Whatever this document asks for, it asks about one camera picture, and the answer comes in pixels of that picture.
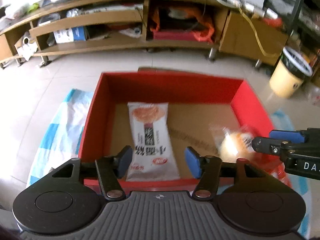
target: green object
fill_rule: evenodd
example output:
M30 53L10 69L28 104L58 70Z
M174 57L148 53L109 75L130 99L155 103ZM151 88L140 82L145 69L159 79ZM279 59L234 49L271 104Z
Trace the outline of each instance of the green object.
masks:
M35 10L37 10L39 8L39 4L38 3L34 3L33 5L30 5L28 10L27 10L27 13L31 13Z

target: yellow cable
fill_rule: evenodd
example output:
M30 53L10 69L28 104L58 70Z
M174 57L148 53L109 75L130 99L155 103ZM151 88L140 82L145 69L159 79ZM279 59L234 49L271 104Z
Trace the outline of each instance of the yellow cable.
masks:
M265 56L265 57L278 57L279 56L279 53L267 53L262 45L261 45L261 42L259 40L259 37L258 37L258 34L257 34L257 30L256 28L254 27L252 21L249 19L249 17L242 11L241 8L239 8L239 12L241 14L241 16L247 20L247 22L249 23L249 25L251 26L253 32L254 32L254 35L256 36L256 40L257 40L257 43L259 45L259 49L261 50L262 54Z

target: snack package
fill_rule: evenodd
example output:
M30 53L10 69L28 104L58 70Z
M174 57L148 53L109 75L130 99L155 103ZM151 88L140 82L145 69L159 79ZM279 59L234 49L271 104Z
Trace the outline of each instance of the snack package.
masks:
M134 151L127 181L180 179L167 128L168 103L128 103Z
M252 160L254 157L255 151L251 147L254 136L247 127L238 131L212 127L211 132L223 162L235 163L238 158Z

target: orange bag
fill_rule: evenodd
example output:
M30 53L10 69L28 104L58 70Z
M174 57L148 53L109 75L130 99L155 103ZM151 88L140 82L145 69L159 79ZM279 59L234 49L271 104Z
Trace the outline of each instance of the orange bag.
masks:
M214 27L212 24L212 19L209 15L203 14L200 9L196 6L170 6L169 8L181 10L187 13L187 18L196 18L197 21L203 26L207 27L207 30L204 31L192 31L195 39L197 41L207 41L213 43L211 37L214 33ZM159 16L159 7L155 7L151 11L151 19L156 23L156 28L150 28L152 32L158 32L160 30L160 16Z

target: yellow trash can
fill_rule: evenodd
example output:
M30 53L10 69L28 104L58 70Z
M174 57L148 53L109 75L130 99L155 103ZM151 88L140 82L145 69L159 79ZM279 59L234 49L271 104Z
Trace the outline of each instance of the yellow trash can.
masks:
M308 62L294 49L284 47L278 65L270 78L270 87L276 95L289 98L312 75Z

